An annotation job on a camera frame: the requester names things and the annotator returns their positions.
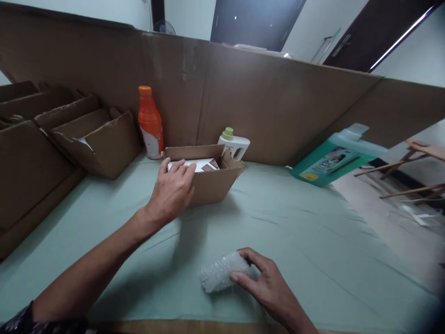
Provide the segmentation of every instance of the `person's left hand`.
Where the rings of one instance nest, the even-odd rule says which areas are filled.
[[[142,208],[145,218],[156,231],[174,220],[190,203],[194,187],[196,163],[185,166],[185,160],[175,162],[167,171],[170,158],[159,168],[158,179],[148,204]]]

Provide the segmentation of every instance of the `bubble wrap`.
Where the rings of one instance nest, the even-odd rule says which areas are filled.
[[[205,292],[216,292],[234,285],[230,279],[230,273],[234,271],[250,273],[249,265],[237,251],[224,253],[210,266],[202,268],[199,277]]]

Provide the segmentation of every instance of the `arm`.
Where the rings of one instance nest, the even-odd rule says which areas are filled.
[[[86,315],[125,260],[153,234],[174,220],[192,196],[196,164],[170,159],[159,169],[148,204],[120,229],[63,272],[33,303],[35,322],[60,321]]]
[[[230,274],[230,279],[250,292],[289,333],[318,334],[275,262],[251,248],[243,248],[239,253],[258,268],[260,278],[256,282],[243,273],[235,272]]]

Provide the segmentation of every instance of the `green tablecloth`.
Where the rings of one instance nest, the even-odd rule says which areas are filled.
[[[141,155],[116,181],[84,179],[0,264],[0,321],[147,203],[159,164]],[[187,210],[143,244],[89,318],[268,321],[245,291],[208,295],[198,279],[212,259],[247,246],[277,263],[319,328],[409,332],[419,310],[437,302],[334,187],[246,163],[222,203]]]

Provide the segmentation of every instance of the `finger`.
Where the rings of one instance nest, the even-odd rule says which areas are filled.
[[[260,293],[260,287],[257,282],[255,282],[253,279],[251,279],[249,276],[247,276],[244,273],[240,272],[233,272],[230,273],[230,279],[241,285],[244,289],[246,289],[248,292],[250,292],[255,298],[259,296]]]
[[[259,271],[263,272],[267,268],[267,257],[262,256],[260,253],[257,253],[252,248],[242,248],[238,250],[238,253],[247,260],[247,262],[253,263]]]
[[[175,173],[183,164],[185,164],[185,159],[175,162],[168,172]]]
[[[165,158],[164,161],[162,161],[161,166],[159,167],[159,173],[158,175],[163,175],[167,173],[167,166],[170,162],[170,158]]]
[[[184,179],[189,186],[191,185],[193,177],[195,176],[195,170],[196,170],[196,163],[192,163],[185,171]]]
[[[186,170],[187,170],[187,166],[186,165],[179,166],[176,174],[178,174],[180,176],[183,176]]]
[[[195,193],[195,187],[193,186],[190,188],[189,192],[187,193],[187,196],[185,197],[185,207],[189,206],[194,193]]]

